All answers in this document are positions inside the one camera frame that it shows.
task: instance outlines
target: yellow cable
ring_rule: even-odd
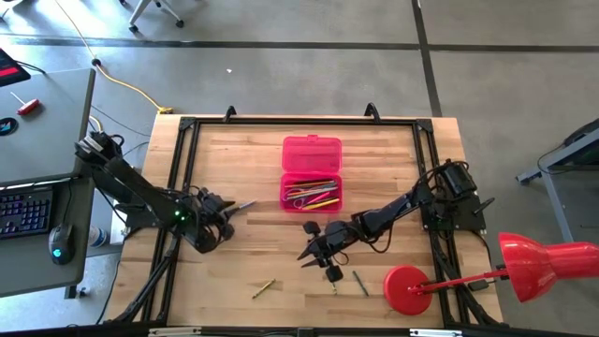
[[[90,119],[97,124],[97,131],[102,132],[103,129],[102,129],[102,124],[100,123],[100,121],[92,115],[90,115]]]
[[[66,17],[68,18],[69,21],[71,21],[71,23],[73,24],[73,27],[75,27],[75,30],[77,31],[77,34],[79,34],[79,37],[81,39],[81,41],[83,41],[83,44],[85,45],[85,47],[87,48],[87,51],[92,55],[93,59],[96,59],[94,52],[92,51],[92,49],[90,48],[90,46],[87,44],[87,41],[85,40],[85,37],[83,37],[83,34],[81,33],[81,31],[79,30],[79,27],[77,27],[77,25],[75,24],[75,22],[73,21],[73,19],[71,19],[70,16],[68,16],[68,14],[66,13],[66,10],[60,5],[60,3],[58,2],[58,0],[54,0],[54,2],[56,3],[56,5],[58,5],[58,7],[63,11],[63,13],[65,13]],[[117,84],[121,84],[124,87],[127,87],[133,91],[136,91],[138,93],[140,93],[142,96],[144,96],[147,100],[149,100],[157,109],[158,109],[158,114],[162,114],[162,113],[173,113],[173,108],[168,108],[168,107],[162,107],[160,105],[158,105],[158,103],[156,103],[156,101],[154,101],[151,97],[149,97],[146,93],[144,93],[143,91],[141,91],[141,89],[139,89],[138,87],[131,85],[129,83],[126,83],[124,81],[119,81],[114,79],[113,77],[111,77],[109,74],[106,73],[106,71],[102,68],[102,65],[100,64],[94,64],[94,66],[100,70],[100,72],[102,73],[102,75],[104,75],[104,77],[106,77],[108,80],[113,81]]]

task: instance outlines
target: black metal frame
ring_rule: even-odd
[[[185,166],[185,171],[183,175],[183,191],[189,189],[192,179],[192,172],[196,157],[197,151],[197,142],[199,139],[199,131],[202,125],[393,125],[393,126],[404,126],[410,127],[413,133],[414,145],[416,149],[416,165],[419,174],[424,174],[427,170],[426,161],[424,157],[423,147],[421,136],[424,134],[426,140],[428,142],[428,148],[431,156],[431,164],[433,167],[439,165],[439,158],[436,149],[436,143],[434,140],[434,132],[432,127],[431,119],[382,119],[376,106],[373,103],[369,103],[364,116],[372,116],[372,119],[367,118],[334,118],[327,117],[321,118],[318,116],[310,117],[307,116],[305,118],[295,118],[295,117],[243,117],[243,118],[234,118],[233,115],[237,115],[234,107],[229,107],[225,117],[221,116],[210,116],[210,117],[182,117],[179,123],[179,132],[177,135],[177,140],[175,143],[175,151],[172,159],[172,166],[170,168],[170,174],[168,176],[168,188],[176,188],[176,180],[177,173],[179,171],[179,167],[181,164],[181,157],[183,155],[183,141],[188,132],[192,133],[191,144],[189,146],[189,152],[187,154],[187,163]],[[152,261],[152,269],[155,268],[157,261],[162,256],[162,251],[164,249],[164,243],[166,240],[166,234],[162,234],[163,230],[160,230],[158,237],[156,239],[156,245],[154,247],[153,252],[153,261]],[[437,233],[430,232],[431,239],[431,251],[433,249],[434,241],[439,240],[439,236]],[[449,254],[449,260],[447,261],[450,267],[452,267],[460,276],[460,266],[458,262],[458,253],[456,250],[456,244],[454,242],[452,235],[446,235],[446,246],[447,252]],[[157,316],[157,320],[166,324],[168,319],[168,309],[170,305],[170,298],[174,283],[174,274],[176,269],[176,257],[178,255],[178,251],[175,252],[173,263],[169,266],[167,272],[167,280],[164,286],[163,299],[160,306],[160,311]],[[439,262],[434,258],[434,254],[431,254],[431,258],[433,261],[435,276],[438,281],[445,280],[444,272],[439,264]],[[456,291],[456,296],[458,299],[458,310],[460,316],[461,323],[470,323],[468,310],[465,305],[464,298],[459,291]],[[447,298],[447,290],[442,289],[439,291],[439,298],[441,303],[441,314],[444,326],[448,324],[455,323],[451,310],[449,308],[449,301]],[[153,296],[151,295],[149,299],[146,301],[144,305],[144,310],[142,312],[143,320],[150,320],[150,312],[153,307]],[[281,331],[285,328],[245,328],[244,331],[252,331],[252,332],[268,332],[268,330],[276,330]],[[230,328],[217,328],[217,327],[206,327],[202,328],[202,331],[206,330],[214,330],[215,332],[231,332],[234,329]],[[352,332],[353,330],[348,329],[317,329],[315,331],[320,332],[320,334],[347,334],[348,332]],[[407,329],[359,329],[357,331],[353,331],[355,334],[387,334],[389,333],[405,333]]]

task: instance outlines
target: wooden tabletop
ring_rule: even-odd
[[[159,115],[153,128],[143,168],[146,179],[167,186],[181,116]],[[454,118],[434,118],[434,135],[440,160],[465,159],[458,123]],[[281,154],[287,136],[339,138],[343,144],[343,209],[338,214],[302,214],[279,208]],[[191,136],[186,137],[177,187]],[[422,269],[431,278],[431,246],[421,230],[419,212],[395,223],[385,254],[367,244],[346,250],[345,277],[332,294],[324,270],[300,268],[298,254],[309,239],[301,227],[307,220],[348,220],[353,212],[380,208],[405,193],[418,177],[412,131],[409,127],[382,125],[203,125],[199,133],[192,184],[206,186],[224,199],[239,203],[257,200],[231,223],[235,236],[215,251],[201,255],[182,242],[172,292],[168,323],[200,326],[263,327],[441,327],[439,301],[422,315],[401,315],[383,296],[383,279],[401,264]],[[124,245],[118,276],[110,297],[107,318],[121,313],[148,278],[156,230],[143,229]],[[470,232],[456,232],[463,275],[489,271],[482,242]],[[351,275],[356,271],[371,296],[366,298]],[[277,281],[261,296],[252,296],[269,280]],[[162,298],[158,285],[154,312]],[[452,312],[458,317],[450,291]],[[502,315],[494,285],[475,293],[495,319]]]

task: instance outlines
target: concrete floor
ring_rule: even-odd
[[[174,2],[185,20],[149,6],[133,37],[131,7],[118,1],[62,1],[87,37],[201,41],[319,41],[417,43],[410,0],[186,0]],[[592,0],[421,0],[430,43],[597,45]],[[0,21],[0,45],[14,58],[49,71],[89,66],[82,47],[20,46],[10,37],[73,37],[52,1],[25,1]],[[419,51],[299,49],[176,49],[94,47],[110,73],[142,86],[178,113],[359,115],[373,101],[383,115],[431,116]],[[512,231],[544,243],[562,236],[541,183],[514,177],[579,126],[597,118],[599,53],[431,53],[441,110],[457,117],[468,161],[483,198],[494,263],[497,233]],[[155,109],[134,93],[96,77],[94,104],[138,131],[150,133]],[[97,117],[125,136],[125,149],[145,141]],[[145,149],[128,160],[141,165]],[[104,305],[116,259],[88,259],[84,283],[95,296],[62,300],[62,289],[0,299],[0,330],[91,324]],[[519,303],[499,284],[505,322],[521,328],[596,334],[599,282],[558,283],[544,297]],[[46,307],[31,320],[29,305]]]

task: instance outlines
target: desk lamp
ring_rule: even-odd
[[[589,242],[543,245],[513,233],[500,233],[499,245],[505,264],[460,279],[432,282],[414,266],[398,266],[385,278],[389,305],[404,315],[418,315],[431,305],[432,293],[472,281],[500,277],[509,279],[520,302],[548,292],[560,279],[599,277],[599,246]]]

